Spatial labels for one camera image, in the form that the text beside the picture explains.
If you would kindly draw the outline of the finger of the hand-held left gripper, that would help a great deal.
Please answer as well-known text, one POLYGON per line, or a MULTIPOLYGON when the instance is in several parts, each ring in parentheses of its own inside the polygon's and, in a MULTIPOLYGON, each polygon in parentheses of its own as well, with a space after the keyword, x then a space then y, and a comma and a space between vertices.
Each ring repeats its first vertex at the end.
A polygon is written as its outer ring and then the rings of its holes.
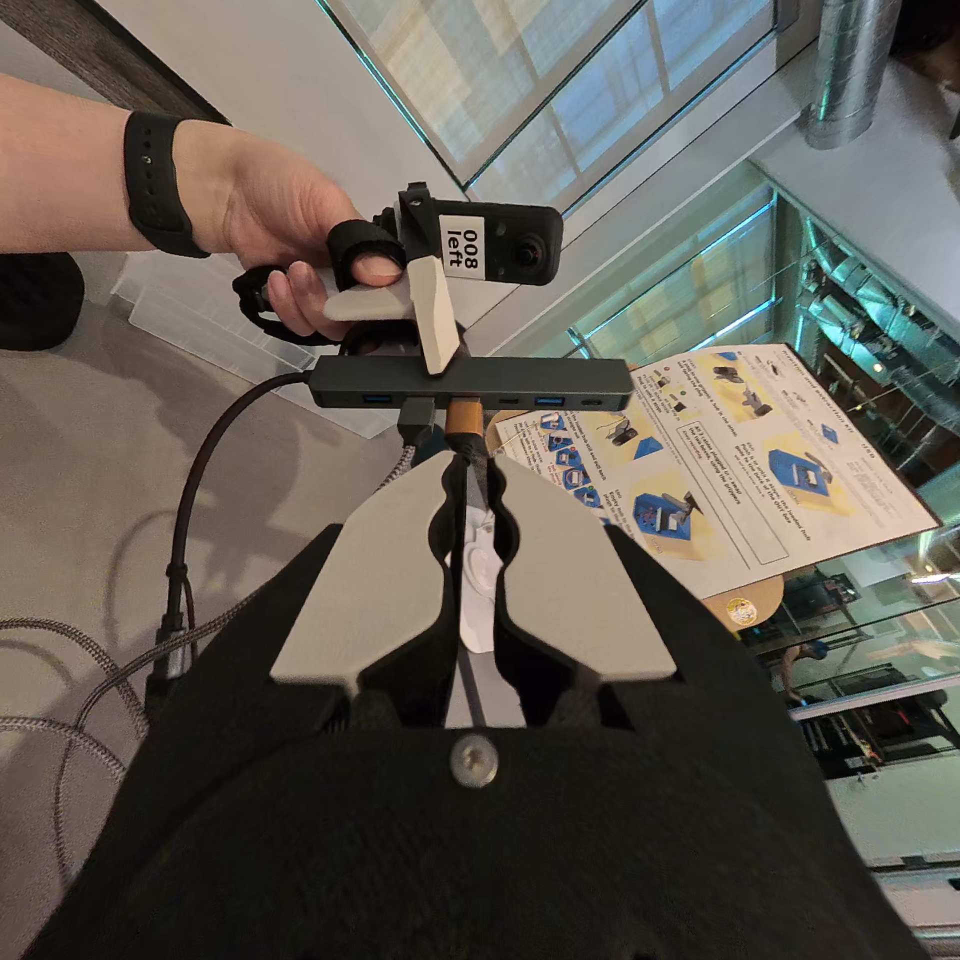
POLYGON ((327 300, 323 315, 346 327, 345 354, 420 358, 426 374, 441 376, 460 348, 442 261, 411 260, 397 282, 356 286, 327 300))

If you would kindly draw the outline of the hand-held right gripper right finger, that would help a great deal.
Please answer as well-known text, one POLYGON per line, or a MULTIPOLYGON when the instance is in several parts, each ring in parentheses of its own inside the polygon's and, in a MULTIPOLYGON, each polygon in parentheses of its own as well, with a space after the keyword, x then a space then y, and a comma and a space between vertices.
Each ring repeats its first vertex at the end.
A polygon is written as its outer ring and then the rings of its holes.
POLYGON ((597 705, 616 685, 674 679, 676 662, 607 526, 505 455, 487 465, 501 561, 493 654, 526 727, 546 726, 566 694, 597 705))

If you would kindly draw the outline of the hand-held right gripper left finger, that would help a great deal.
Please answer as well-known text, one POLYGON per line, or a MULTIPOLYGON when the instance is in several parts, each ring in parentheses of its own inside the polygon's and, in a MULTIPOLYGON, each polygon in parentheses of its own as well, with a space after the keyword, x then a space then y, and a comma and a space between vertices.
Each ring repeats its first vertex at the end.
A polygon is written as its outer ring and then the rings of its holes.
POLYGON ((385 694, 407 726, 441 726, 460 645, 460 456, 439 452, 342 525, 270 679, 350 699, 385 694))

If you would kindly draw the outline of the clear plastic bin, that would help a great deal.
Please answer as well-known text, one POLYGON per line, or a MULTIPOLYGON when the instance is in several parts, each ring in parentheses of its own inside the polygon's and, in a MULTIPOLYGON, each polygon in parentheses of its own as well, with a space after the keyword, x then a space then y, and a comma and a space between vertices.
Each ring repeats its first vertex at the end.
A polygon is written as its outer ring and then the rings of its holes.
POLYGON ((233 290, 232 255, 178 258, 159 251, 126 256, 112 294, 130 305, 129 323, 165 342, 142 347, 129 368, 162 399, 162 420, 198 442, 202 426, 238 393, 312 368, 332 347, 271 339, 243 317, 233 290))

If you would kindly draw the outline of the person's left forearm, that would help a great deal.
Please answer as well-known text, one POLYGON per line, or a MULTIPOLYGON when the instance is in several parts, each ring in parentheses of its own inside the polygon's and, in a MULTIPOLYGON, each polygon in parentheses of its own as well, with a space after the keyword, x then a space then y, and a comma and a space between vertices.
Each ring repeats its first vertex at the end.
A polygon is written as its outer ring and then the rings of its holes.
POLYGON ((1 253, 150 250, 128 210, 130 112, 1 76, 1 253))

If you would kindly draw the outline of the person's left hand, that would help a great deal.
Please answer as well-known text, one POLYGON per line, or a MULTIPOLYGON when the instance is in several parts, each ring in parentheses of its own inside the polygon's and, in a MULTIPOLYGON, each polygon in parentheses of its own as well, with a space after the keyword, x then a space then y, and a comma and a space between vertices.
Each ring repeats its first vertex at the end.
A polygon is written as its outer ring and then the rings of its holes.
POLYGON ((347 193, 303 156, 234 129, 204 177, 212 202, 190 213, 198 246, 232 254, 245 269, 270 266, 265 289, 272 312, 294 335, 341 342, 352 324, 327 314, 318 270, 330 265, 330 233, 361 214, 347 193))

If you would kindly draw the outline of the white charging pad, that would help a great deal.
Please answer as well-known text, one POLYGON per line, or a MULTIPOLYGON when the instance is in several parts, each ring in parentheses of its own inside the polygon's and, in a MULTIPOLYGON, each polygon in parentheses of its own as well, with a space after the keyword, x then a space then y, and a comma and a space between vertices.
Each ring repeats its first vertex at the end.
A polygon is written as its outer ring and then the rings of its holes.
POLYGON ((495 649, 495 611, 502 561, 495 549, 495 517, 490 510, 466 506, 462 552, 460 637, 472 654, 495 649))

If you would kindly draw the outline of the large glass window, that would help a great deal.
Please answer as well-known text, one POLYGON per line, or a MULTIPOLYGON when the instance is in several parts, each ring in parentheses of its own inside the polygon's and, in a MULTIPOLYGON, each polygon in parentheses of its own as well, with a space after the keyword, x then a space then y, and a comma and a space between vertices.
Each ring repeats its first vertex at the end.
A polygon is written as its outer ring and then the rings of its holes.
POLYGON ((464 194, 564 214, 782 24, 772 1, 318 6, 464 194))

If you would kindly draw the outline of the black wrist watch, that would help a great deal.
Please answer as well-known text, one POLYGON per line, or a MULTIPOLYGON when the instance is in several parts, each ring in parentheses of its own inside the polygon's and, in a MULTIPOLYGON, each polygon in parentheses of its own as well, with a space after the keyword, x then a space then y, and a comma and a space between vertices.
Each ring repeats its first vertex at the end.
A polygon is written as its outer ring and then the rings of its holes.
POLYGON ((173 148, 181 118, 132 111, 124 128, 124 175, 129 221, 153 248, 175 257, 207 259, 182 203, 173 148))

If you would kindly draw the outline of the round corrugated metal duct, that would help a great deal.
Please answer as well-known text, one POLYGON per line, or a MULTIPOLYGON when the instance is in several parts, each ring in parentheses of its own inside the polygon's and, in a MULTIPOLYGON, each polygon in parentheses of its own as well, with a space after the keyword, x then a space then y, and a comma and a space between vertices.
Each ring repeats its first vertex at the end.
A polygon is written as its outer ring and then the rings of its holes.
POLYGON ((810 103, 802 131, 808 147, 834 150, 872 125, 900 1, 824 1, 810 103))

